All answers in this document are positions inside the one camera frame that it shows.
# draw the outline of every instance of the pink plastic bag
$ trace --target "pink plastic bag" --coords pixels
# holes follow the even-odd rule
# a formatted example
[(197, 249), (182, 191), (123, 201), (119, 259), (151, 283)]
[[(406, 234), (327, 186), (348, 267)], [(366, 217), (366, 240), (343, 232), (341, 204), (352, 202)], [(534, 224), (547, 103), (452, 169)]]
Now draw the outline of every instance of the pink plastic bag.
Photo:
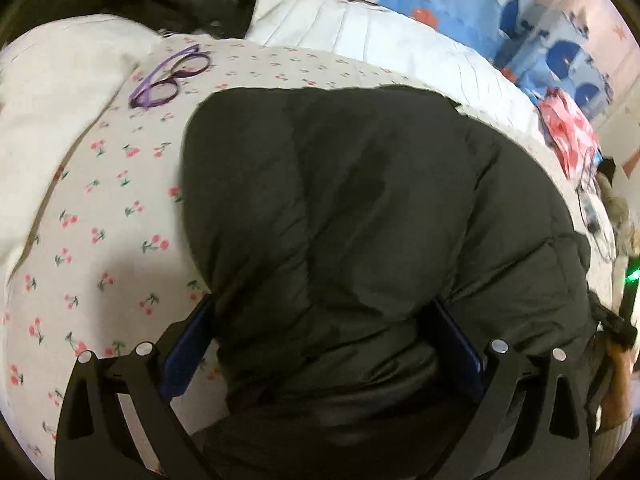
[(590, 167), (591, 159), (599, 148), (598, 137), (578, 105), (564, 90), (548, 89), (538, 107), (553, 139), (560, 166), (566, 177), (573, 180), (584, 167)]

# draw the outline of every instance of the green light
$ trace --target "green light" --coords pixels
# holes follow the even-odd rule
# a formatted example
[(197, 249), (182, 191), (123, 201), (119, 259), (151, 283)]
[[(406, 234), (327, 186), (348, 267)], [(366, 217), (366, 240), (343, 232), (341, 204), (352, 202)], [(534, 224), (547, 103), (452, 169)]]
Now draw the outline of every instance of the green light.
[(635, 270), (625, 278), (625, 281), (627, 283), (636, 282), (637, 280), (640, 280), (640, 269)]

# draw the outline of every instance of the silver screw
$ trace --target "silver screw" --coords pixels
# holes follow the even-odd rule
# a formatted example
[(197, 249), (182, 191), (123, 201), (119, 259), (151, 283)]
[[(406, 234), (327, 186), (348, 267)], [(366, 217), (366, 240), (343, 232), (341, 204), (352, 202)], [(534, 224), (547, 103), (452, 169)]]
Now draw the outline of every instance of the silver screw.
[(89, 352), (88, 350), (85, 350), (78, 356), (78, 362), (80, 364), (88, 363), (91, 360), (92, 356), (93, 354), (91, 352)]
[(552, 352), (552, 354), (557, 361), (562, 362), (566, 360), (566, 353), (561, 348), (554, 348), (554, 351)]
[(491, 341), (491, 348), (494, 349), (494, 352), (498, 352), (498, 354), (506, 354), (509, 349), (509, 345), (507, 345), (507, 343), (502, 339), (494, 339)]
[(151, 354), (151, 351), (153, 349), (153, 344), (149, 343), (148, 341), (145, 343), (140, 343), (138, 346), (136, 346), (136, 354), (138, 354), (139, 356), (149, 355)]

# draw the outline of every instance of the black puffer jacket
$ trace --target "black puffer jacket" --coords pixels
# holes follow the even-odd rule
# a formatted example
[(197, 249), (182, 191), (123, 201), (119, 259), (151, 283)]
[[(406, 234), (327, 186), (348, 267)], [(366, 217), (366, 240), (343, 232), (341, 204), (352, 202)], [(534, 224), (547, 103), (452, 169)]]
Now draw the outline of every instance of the black puffer jacket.
[(235, 89), (184, 146), (185, 228), (217, 300), (232, 415), (206, 456), (232, 480), (425, 473), (472, 407), (418, 314), (473, 345), (579, 358), (587, 241), (554, 184), (439, 94)]

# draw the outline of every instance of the eyeglasses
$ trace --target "eyeglasses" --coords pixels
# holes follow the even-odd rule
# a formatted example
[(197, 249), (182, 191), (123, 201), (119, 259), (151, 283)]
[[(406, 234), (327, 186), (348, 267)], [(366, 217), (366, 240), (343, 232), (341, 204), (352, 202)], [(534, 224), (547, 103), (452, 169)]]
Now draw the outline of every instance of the eyeglasses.
[[(153, 108), (167, 104), (180, 93), (177, 79), (201, 74), (211, 65), (208, 52), (200, 52), (200, 45), (191, 45), (165, 59), (147, 75), (129, 96), (131, 108)], [(152, 83), (153, 78), (171, 60), (180, 57), (169, 70), (168, 76)]]

